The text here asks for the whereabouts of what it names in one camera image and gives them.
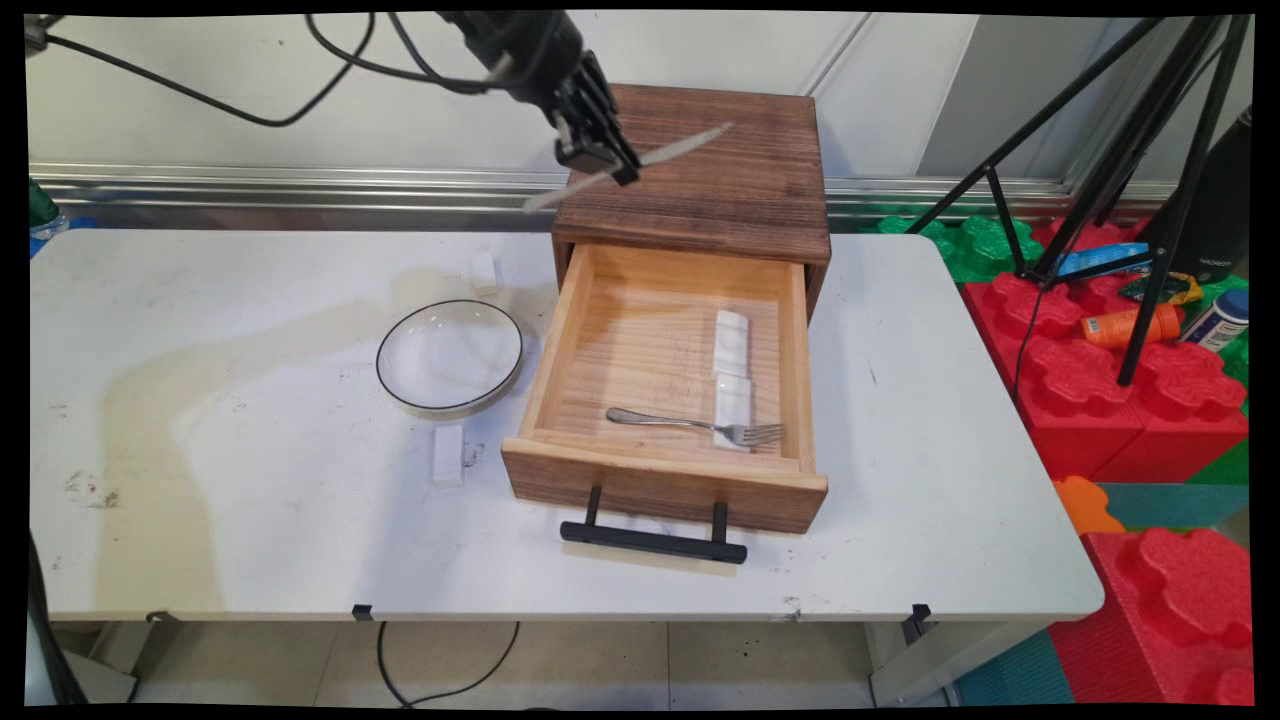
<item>wall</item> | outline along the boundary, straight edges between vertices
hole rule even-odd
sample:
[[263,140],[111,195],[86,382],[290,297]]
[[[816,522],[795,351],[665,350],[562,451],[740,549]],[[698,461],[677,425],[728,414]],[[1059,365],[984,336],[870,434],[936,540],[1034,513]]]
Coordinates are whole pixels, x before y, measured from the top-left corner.
[[[1235,118],[1253,104],[1253,28],[1257,18],[1249,22],[1249,29],[1244,36],[1244,46],[1240,49],[1240,59],[1235,64],[1235,74],[1231,76],[1231,85],[1226,90],[1226,100],[1222,102],[1222,114],[1217,118],[1213,140],[1231,127]],[[1226,35],[1226,24],[1219,32],[1219,40]],[[1133,177],[1137,181],[1169,179],[1176,181],[1187,161],[1187,151],[1192,145],[1192,136],[1196,133],[1196,123],[1199,120],[1201,110],[1204,109],[1204,96],[1208,95],[1208,86],[1213,78],[1215,64],[1208,65],[1199,79],[1187,92],[1181,104],[1174,110],[1169,124],[1156,137],[1147,150],[1147,156],[1138,164]]]
[[[929,137],[920,174],[965,176],[1030,119],[1137,20],[982,15]],[[1137,59],[1137,49],[1089,87],[1000,165],[1002,177],[1060,178],[1102,114],[1112,88]]]
[[[1135,18],[982,15],[956,72],[919,174],[972,170],[1134,24]],[[1147,87],[1188,18],[1167,18],[1083,90],[998,167],[1002,177],[1061,178],[1082,151],[1097,150]],[[1225,35],[1225,24],[1219,38]],[[1187,94],[1134,173],[1176,181],[1208,91],[1212,65]],[[1220,136],[1252,102],[1253,23],[1233,76]]]
[[[805,94],[817,87],[828,176],[910,176],[975,15],[571,10],[612,82]],[[483,68],[434,13],[402,15],[444,74]],[[366,58],[412,68],[385,15]],[[319,18],[353,49],[364,15]],[[845,46],[850,35],[856,37]],[[284,117],[340,65],[301,15],[86,18],[55,35],[111,53],[248,111]],[[27,60],[31,161],[280,168],[559,170],[552,131],[506,94],[458,96],[353,69],[283,129],[225,115],[64,47]],[[904,78],[911,78],[910,85]]]

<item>black bottle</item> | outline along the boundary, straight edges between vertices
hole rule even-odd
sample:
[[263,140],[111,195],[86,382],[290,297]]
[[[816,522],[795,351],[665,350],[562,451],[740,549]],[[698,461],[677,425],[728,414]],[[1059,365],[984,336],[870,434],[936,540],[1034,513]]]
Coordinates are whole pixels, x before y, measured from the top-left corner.
[[[1193,275],[1201,284],[1225,279],[1249,251],[1252,129],[1253,105],[1249,105],[1208,151],[1187,209],[1187,222],[1169,269]],[[1134,242],[1147,242],[1152,247],[1165,245],[1169,208],[1179,192],[1174,191]]]

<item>floor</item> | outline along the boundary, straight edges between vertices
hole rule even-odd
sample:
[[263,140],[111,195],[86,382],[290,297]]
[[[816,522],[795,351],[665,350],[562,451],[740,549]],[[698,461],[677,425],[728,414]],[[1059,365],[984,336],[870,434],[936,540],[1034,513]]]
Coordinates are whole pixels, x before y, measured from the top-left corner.
[[[394,707],[378,623],[157,624],[134,702]],[[483,676],[513,623],[392,623],[388,674],[412,698]],[[438,708],[780,710],[872,707],[861,625],[524,623],[484,684]],[[946,706],[941,693],[919,705]]]

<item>open drawer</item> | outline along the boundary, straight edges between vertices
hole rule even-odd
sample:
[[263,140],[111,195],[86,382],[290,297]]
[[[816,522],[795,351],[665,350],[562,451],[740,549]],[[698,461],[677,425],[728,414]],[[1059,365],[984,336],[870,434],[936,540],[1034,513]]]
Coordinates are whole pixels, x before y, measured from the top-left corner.
[[[700,428],[605,419],[617,406],[712,420],[722,309],[750,319],[751,419],[782,423],[781,442],[741,452],[714,447]],[[516,497],[590,501],[589,523],[596,502],[686,520],[710,520],[714,506],[718,525],[727,506],[728,524],[803,533],[827,496],[809,392],[803,265],[579,245],[518,437],[502,456]]]

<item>black rim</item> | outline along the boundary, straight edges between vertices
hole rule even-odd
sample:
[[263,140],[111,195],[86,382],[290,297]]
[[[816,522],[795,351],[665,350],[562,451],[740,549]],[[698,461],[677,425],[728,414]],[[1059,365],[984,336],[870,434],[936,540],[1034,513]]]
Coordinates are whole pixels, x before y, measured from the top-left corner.
[[[503,378],[502,382],[499,382],[497,386],[494,386],[493,389],[490,389],[489,392],[486,392],[486,393],[484,393],[484,395],[481,395],[479,397],[474,397],[471,400],[467,400],[466,402],[458,402],[457,405],[443,405],[443,406],[419,405],[416,402],[410,402],[410,401],[404,400],[403,397],[396,395],[396,392],[393,392],[392,388],[387,387],[387,380],[383,379],[383,363],[381,363],[381,360],[383,360],[383,347],[387,347],[387,341],[396,332],[396,328],[401,327],[404,323],[404,320],[408,320],[410,318],[412,318],[413,315],[417,315],[419,313],[421,313],[424,310],[430,310],[431,307],[439,307],[440,305],[449,305],[449,304],[453,304],[453,302],[471,302],[474,305],[484,305],[485,307],[492,307],[492,309],[497,310],[498,313],[502,313],[502,316],[507,318],[507,322],[511,323],[511,327],[516,328],[516,340],[520,342],[520,351],[516,354],[516,363],[511,366],[511,372],[507,373],[507,377]],[[507,313],[502,307],[498,307],[497,305],[490,305],[490,304],[485,302],[484,300],[463,300],[463,299],[460,299],[460,300],[445,300],[443,302],[433,302],[430,305],[424,305],[422,307],[419,307],[417,310],[413,310],[408,315],[404,315],[403,318],[401,318],[401,320],[398,323],[396,323],[394,325],[392,325],[392,329],[387,331],[387,334],[383,336],[383,342],[378,345],[378,355],[374,357],[374,372],[378,373],[378,384],[383,386],[383,389],[385,389],[388,395],[390,395],[396,400],[403,402],[404,405],[408,405],[410,407],[417,407],[419,410],[456,410],[458,407],[466,407],[467,405],[475,405],[476,402],[480,402],[481,400],[489,397],[490,395],[493,395],[493,393],[498,392],[499,389],[502,389],[503,387],[506,387],[507,383],[511,380],[511,377],[515,375],[516,370],[520,369],[520,364],[524,361],[524,359],[525,359],[525,333],[520,332],[520,324],[516,323],[516,319],[512,318],[509,313]]]

